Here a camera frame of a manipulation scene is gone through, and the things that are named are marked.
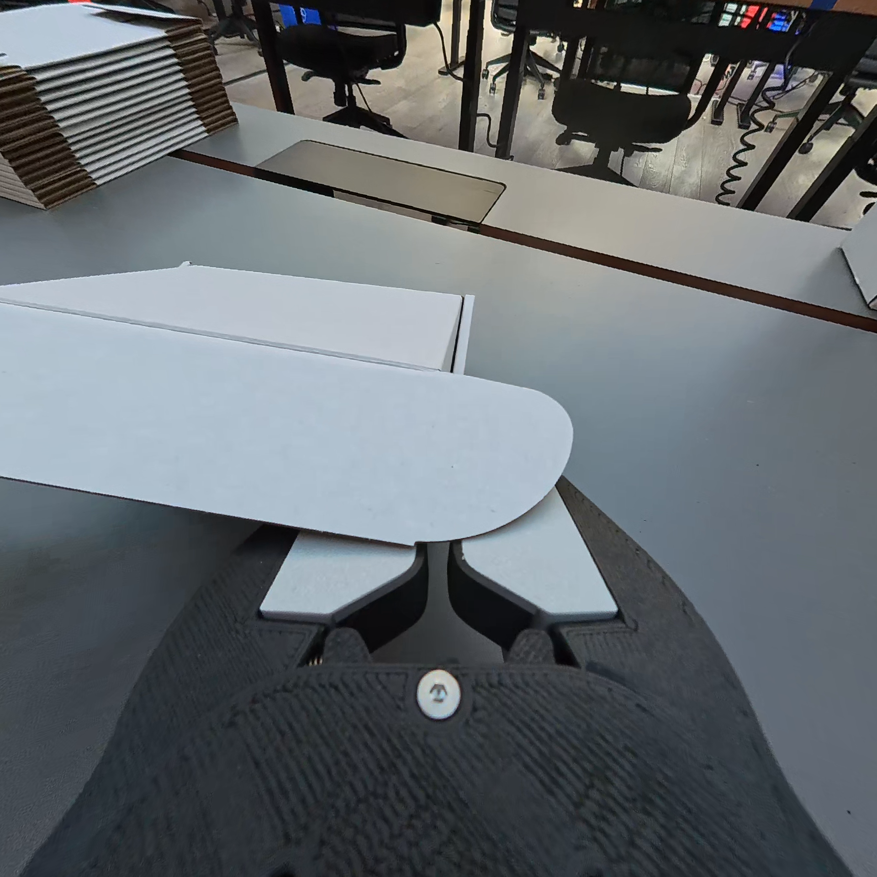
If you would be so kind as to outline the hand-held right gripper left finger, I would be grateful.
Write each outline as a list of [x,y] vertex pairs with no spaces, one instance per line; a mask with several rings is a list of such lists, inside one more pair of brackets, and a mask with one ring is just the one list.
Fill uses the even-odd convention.
[[420,620],[428,593],[422,548],[301,531],[259,613],[355,630],[374,652]]

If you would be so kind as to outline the black office chair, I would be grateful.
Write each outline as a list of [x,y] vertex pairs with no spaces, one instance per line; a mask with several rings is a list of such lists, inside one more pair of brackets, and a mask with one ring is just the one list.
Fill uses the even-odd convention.
[[397,69],[406,54],[407,26],[314,9],[305,17],[296,9],[296,23],[279,30],[276,46],[282,61],[303,70],[302,80],[320,78],[333,83],[337,109],[323,122],[392,137],[405,138],[387,116],[374,112],[367,101],[359,105],[356,94],[363,85],[380,84],[369,75],[377,70]]
[[556,142],[596,148],[590,164],[563,173],[630,185],[609,167],[610,155],[660,152],[692,124],[689,90],[703,62],[692,48],[673,47],[645,31],[595,38],[583,58],[584,73],[556,90],[552,113],[564,126]]
[[[503,36],[512,37],[517,27],[518,1],[492,1],[490,2],[489,18],[491,26]],[[561,69],[554,62],[545,59],[542,55],[533,51],[539,38],[549,38],[553,35],[549,32],[531,32],[529,47],[524,56],[523,75],[526,79],[532,79],[538,83],[539,101],[546,99],[547,87],[554,85],[561,75]],[[510,69],[510,53],[498,56],[484,63],[481,78],[490,80],[488,92],[494,95],[497,92],[498,80],[507,75]]]

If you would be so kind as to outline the white cardboard box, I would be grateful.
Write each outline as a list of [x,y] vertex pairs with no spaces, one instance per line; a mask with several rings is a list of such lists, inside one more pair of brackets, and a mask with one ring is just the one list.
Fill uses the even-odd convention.
[[2,286],[2,477],[396,544],[520,518],[564,408],[447,371],[469,300],[184,265]]

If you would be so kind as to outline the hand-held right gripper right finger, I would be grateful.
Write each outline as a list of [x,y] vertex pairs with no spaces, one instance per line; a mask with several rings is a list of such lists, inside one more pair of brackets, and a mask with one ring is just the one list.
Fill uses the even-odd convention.
[[524,630],[618,619],[619,608],[558,488],[504,526],[452,542],[455,613],[504,651]]

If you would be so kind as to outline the stack of white boxes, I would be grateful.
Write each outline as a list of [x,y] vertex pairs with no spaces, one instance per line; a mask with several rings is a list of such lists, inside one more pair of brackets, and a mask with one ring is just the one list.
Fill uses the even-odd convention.
[[841,251],[866,306],[876,311],[876,204],[845,236]]

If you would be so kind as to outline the stack of flat cardboard sheets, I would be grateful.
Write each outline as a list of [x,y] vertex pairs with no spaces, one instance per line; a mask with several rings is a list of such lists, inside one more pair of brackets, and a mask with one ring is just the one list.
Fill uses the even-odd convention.
[[96,3],[1,14],[1,195],[40,210],[236,126],[197,17]]

